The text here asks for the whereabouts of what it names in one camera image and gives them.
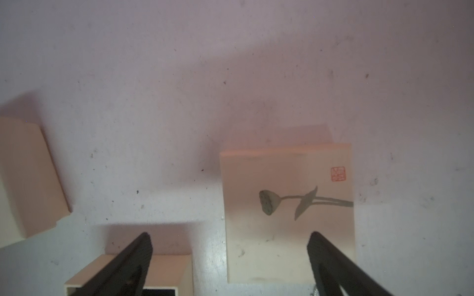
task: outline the lotus leaf painting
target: lotus leaf painting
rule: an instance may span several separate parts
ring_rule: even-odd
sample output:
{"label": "lotus leaf painting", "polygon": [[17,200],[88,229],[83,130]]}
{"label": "lotus leaf painting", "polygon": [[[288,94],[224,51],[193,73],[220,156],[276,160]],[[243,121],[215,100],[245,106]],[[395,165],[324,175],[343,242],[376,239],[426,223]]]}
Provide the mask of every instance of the lotus leaf painting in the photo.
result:
{"label": "lotus leaf painting", "polygon": [[349,206],[353,207],[354,203],[352,201],[347,201],[343,199],[337,199],[337,198],[330,198],[330,197],[319,197],[316,196],[316,193],[318,192],[318,186],[309,193],[301,196],[301,195],[290,195],[290,196],[284,196],[280,197],[278,194],[271,192],[269,190],[262,190],[260,191],[260,204],[262,205],[262,211],[267,214],[271,215],[276,211],[276,208],[279,206],[279,204],[282,202],[282,200],[285,199],[301,199],[300,204],[296,207],[295,211],[295,221],[298,219],[299,216],[303,214],[306,209],[308,209],[310,206]]}
{"label": "lotus leaf painting", "polygon": [[314,283],[313,231],[355,260],[349,144],[227,151],[220,165],[229,283]]}

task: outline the red seal stamp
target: red seal stamp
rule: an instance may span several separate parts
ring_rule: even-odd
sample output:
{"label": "red seal stamp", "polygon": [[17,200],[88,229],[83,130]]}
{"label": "red seal stamp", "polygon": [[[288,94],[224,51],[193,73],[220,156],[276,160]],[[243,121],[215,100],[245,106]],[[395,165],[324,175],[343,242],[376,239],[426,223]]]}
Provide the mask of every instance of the red seal stamp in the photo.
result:
{"label": "red seal stamp", "polygon": [[345,167],[334,167],[331,168],[331,181],[339,182],[346,180],[346,168]]}

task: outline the cream rectangular block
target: cream rectangular block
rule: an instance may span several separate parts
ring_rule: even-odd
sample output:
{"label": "cream rectangular block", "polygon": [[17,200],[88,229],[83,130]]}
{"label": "cream rectangular block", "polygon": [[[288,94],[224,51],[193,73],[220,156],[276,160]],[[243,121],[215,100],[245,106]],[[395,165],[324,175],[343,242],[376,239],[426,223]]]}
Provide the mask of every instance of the cream rectangular block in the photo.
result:
{"label": "cream rectangular block", "polygon": [[[64,284],[69,296],[104,268],[116,255],[101,255]],[[173,290],[175,296],[192,296],[191,255],[153,255],[143,289]]]}
{"label": "cream rectangular block", "polygon": [[0,248],[69,215],[38,125],[0,117]]}
{"label": "cream rectangular block", "polygon": [[314,283],[313,231],[355,260],[349,144],[228,151],[220,165],[229,283]]}

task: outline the dirty white surface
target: dirty white surface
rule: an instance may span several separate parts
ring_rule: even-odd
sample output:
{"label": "dirty white surface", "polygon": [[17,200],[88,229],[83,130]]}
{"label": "dirty white surface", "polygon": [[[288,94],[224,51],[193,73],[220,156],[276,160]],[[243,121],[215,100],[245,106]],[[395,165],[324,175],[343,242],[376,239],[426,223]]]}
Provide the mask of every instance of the dirty white surface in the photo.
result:
{"label": "dirty white surface", "polygon": [[229,285],[218,152],[352,143],[358,264],[396,295],[474,293],[472,1],[2,0],[0,114],[42,125],[73,213],[0,250],[1,295],[139,232]]}

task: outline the painted stem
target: painted stem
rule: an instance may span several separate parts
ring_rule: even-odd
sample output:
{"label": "painted stem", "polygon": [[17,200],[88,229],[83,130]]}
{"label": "painted stem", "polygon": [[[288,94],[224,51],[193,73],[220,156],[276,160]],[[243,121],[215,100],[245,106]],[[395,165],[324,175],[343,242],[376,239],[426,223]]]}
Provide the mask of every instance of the painted stem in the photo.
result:
{"label": "painted stem", "polygon": [[285,196],[285,197],[282,197],[282,200],[284,199],[301,199],[303,198],[304,196],[301,196],[301,195],[288,195],[288,196]]}
{"label": "painted stem", "polygon": [[337,198],[331,198],[331,197],[313,197],[313,199],[332,201],[332,202],[337,202],[337,203],[352,203],[353,204],[352,201],[347,201],[347,200],[337,199]]}
{"label": "painted stem", "polygon": [[320,201],[320,202],[314,202],[311,203],[311,205],[327,205],[327,206],[346,206],[346,207],[354,207],[353,202],[346,202],[346,203],[332,203],[332,202],[327,202],[327,201]]}

